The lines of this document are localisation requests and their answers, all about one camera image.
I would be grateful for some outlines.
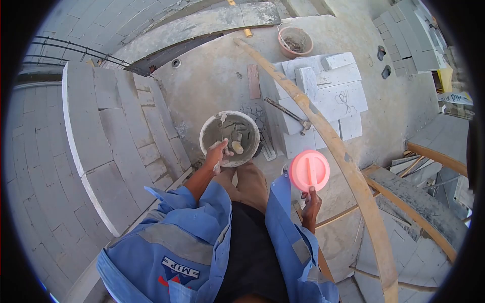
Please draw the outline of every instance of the wooden plank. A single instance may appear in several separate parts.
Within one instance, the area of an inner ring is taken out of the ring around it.
[[[402,173],[399,174],[399,177],[402,177],[404,175],[406,175],[407,173],[409,173],[413,167],[416,166],[416,164],[418,164],[419,161],[421,161],[422,159],[424,158],[424,156],[421,156],[419,158],[417,158],[416,160],[414,160],[413,164],[411,164],[411,166],[409,166],[405,171],[403,171]]]
[[[270,74],[273,79],[290,95],[309,118],[316,130],[325,141],[337,165],[340,167],[350,190],[360,207],[360,211],[367,226],[374,248],[377,268],[379,270],[384,299],[387,303],[397,302],[397,271],[392,256],[391,245],[386,233],[384,222],[377,208],[371,190],[360,173],[359,167],[347,153],[340,136],[335,132],[322,113],[310,102],[308,97],[289,80],[283,73],[278,72],[274,65],[262,57],[247,43],[236,38],[234,42],[246,51],[256,62]]]
[[[331,217],[331,218],[328,218],[327,220],[324,220],[324,221],[322,221],[322,222],[320,222],[320,223],[317,223],[317,224],[315,225],[315,229],[317,229],[317,228],[319,228],[319,227],[322,227],[322,226],[325,226],[325,225],[327,225],[327,224],[329,224],[329,223],[332,223],[333,221],[336,221],[336,220],[338,220],[338,219],[342,218],[343,216],[345,216],[345,215],[347,215],[347,214],[351,213],[352,211],[354,211],[354,210],[356,210],[356,209],[358,209],[358,208],[359,208],[359,205],[355,204],[355,205],[354,205],[354,206],[352,206],[351,208],[346,209],[346,210],[344,210],[343,212],[341,212],[341,213],[339,213],[339,214],[336,214],[335,216],[333,216],[333,217]]]
[[[425,191],[380,166],[373,164],[362,173],[370,186],[416,221],[454,262],[467,227],[449,209]]]
[[[259,73],[257,64],[247,65],[247,80],[249,82],[249,98],[261,98],[261,91],[259,90]]]
[[[355,268],[354,266],[349,266],[350,269],[355,270],[358,273],[363,274],[364,276],[373,278],[373,279],[379,279],[379,276],[376,276],[375,274],[368,273],[366,271],[361,271],[360,269]],[[406,282],[398,282],[397,285],[399,287],[404,287],[407,289],[415,290],[415,291],[423,291],[423,292],[436,292],[439,287],[431,287],[431,286],[421,286],[421,285],[414,285]]]
[[[411,142],[407,143],[407,149],[427,158],[433,159],[434,161],[443,164],[443,166],[451,168],[457,173],[464,175],[468,178],[467,166],[459,160],[453,159],[450,156]]]

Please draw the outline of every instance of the worker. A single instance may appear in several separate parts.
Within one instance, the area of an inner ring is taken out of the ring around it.
[[[98,255],[107,290],[118,303],[338,303],[336,285],[318,267],[315,189],[302,194],[302,226],[293,224],[286,171],[268,195],[252,161],[220,167],[234,155],[227,143],[211,146],[179,189],[146,187],[158,208]]]

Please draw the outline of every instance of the leg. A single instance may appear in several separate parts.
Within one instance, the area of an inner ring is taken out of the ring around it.
[[[214,181],[219,183],[226,192],[229,194],[229,198],[231,201],[241,201],[241,193],[238,189],[232,184],[232,178],[234,173],[236,172],[236,168],[234,167],[221,167],[221,173],[218,174],[213,178]]]
[[[268,205],[266,178],[253,161],[250,160],[236,168],[238,172],[237,189],[241,193],[241,202],[256,208],[263,214]]]

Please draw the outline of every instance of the hand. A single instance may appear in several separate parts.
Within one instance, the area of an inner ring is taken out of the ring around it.
[[[230,152],[227,149],[228,143],[229,139],[225,138],[222,142],[217,141],[207,149],[206,161],[203,166],[213,170],[215,175],[221,172],[222,165],[229,163],[227,158],[234,156],[234,152]]]
[[[305,208],[302,210],[302,226],[315,234],[315,223],[317,214],[322,206],[322,200],[317,195],[314,186],[310,186],[309,192],[302,192],[302,199],[305,199]]]

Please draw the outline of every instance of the pink plastic lid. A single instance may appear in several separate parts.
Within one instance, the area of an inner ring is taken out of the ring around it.
[[[330,178],[327,158],[316,150],[299,153],[290,164],[290,181],[299,190],[308,192],[310,186],[321,190]]]

